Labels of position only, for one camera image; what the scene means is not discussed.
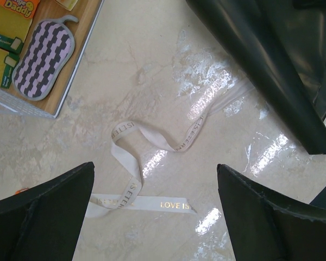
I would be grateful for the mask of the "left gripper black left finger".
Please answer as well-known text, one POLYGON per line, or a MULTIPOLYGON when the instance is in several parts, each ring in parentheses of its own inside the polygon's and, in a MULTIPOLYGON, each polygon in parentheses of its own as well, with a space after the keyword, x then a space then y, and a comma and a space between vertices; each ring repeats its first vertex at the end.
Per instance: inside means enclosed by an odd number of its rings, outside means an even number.
POLYGON ((0 200, 0 260, 72 260, 95 172, 83 163, 0 200))

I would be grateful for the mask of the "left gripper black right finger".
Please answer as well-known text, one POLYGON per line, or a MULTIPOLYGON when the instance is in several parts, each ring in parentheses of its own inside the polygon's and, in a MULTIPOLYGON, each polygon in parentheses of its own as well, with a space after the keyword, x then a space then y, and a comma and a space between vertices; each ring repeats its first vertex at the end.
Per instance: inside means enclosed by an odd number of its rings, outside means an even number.
POLYGON ((236 260, 326 260, 326 187, 306 204, 225 164, 217 180, 236 260))

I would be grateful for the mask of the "cream printed ribbon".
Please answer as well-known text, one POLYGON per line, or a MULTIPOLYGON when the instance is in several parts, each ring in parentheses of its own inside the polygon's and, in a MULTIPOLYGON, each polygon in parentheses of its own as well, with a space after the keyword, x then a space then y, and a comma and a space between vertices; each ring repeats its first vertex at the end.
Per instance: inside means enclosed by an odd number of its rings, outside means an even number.
POLYGON ((111 132, 111 154, 130 174, 130 180, 120 195, 91 194, 86 214, 87 218, 100 218, 116 209, 149 210, 157 212, 195 214, 188 200, 183 197, 140 196, 144 177, 139 161, 127 150, 116 143, 134 131, 139 131, 152 145, 165 152, 185 152, 198 137, 206 118, 254 89, 249 80, 243 80, 216 99, 201 113, 200 117, 189 127, 182 142, 176 146, 169 144, 157 129, 137 121, 119 123, 111 132))

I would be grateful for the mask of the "black wrapping paper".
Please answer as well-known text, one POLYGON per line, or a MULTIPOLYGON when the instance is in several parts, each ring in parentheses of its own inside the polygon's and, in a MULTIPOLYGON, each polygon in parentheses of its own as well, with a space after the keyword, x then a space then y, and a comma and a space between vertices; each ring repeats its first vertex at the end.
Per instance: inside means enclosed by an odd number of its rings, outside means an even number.
POLYGON ((326 154, 326 1, 188 1, 307 153, 326 154))

